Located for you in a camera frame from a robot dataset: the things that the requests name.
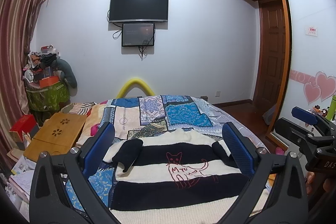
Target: striped sweater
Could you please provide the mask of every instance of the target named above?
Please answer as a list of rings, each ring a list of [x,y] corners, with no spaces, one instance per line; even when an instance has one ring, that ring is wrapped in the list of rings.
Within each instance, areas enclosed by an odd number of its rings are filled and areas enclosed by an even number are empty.
[[[122,224],[216,223],[248,182],[223,140],[195,130],[121,141],[104,161],[118,163],[110,210]]]

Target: small wall-mounted screen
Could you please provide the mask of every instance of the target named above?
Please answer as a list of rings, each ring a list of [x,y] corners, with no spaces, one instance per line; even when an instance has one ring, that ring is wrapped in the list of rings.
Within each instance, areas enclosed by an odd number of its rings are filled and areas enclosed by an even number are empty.
[[[168,21],[168,0],[111,0],[109,22]]]
[[[154,46],[154,23],[124,23],[122,47]]]

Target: patchwork bedspread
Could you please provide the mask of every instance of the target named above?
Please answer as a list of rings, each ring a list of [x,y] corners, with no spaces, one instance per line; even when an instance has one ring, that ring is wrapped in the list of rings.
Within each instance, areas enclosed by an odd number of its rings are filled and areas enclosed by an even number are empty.
[[[104,122],[114,124],[114,142],[159,136],[178,128],[184,131],[194,129],[215,140],[221,140],[223,125],[226,122],[233,122],[241,134],[248,137],[256,147],[265,147],[249,129],[223,110],[203,99],[184,95],[156,95],[108,100],[100,126]],[[107,207],[111,204],[117,183],[113,172],[114,166],[103,162],[97,173],[89,178],[93,188]],[[69,181],[66,189],[74,207],[83,211]]]

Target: pile of clothes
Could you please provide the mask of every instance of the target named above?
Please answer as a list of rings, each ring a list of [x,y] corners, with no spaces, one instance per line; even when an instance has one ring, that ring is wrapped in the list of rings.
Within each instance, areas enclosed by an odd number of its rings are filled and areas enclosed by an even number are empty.
[[[43,79],[50,80],[49,83],[65,81],[70,87],[77,87],[71,66],[67,61],[60,59],[58,53],[31,52],[23,71],[27,87],[41,88],[43,86],[40,85],[40,81]]]

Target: wooden door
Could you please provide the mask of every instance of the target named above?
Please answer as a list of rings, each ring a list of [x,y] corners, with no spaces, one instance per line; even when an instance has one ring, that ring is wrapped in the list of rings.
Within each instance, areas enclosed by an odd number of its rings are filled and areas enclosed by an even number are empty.
[[[254,104],[267,111],[279,96],[285,62],[285,18],[281,0],[260,5],[261,42]]]

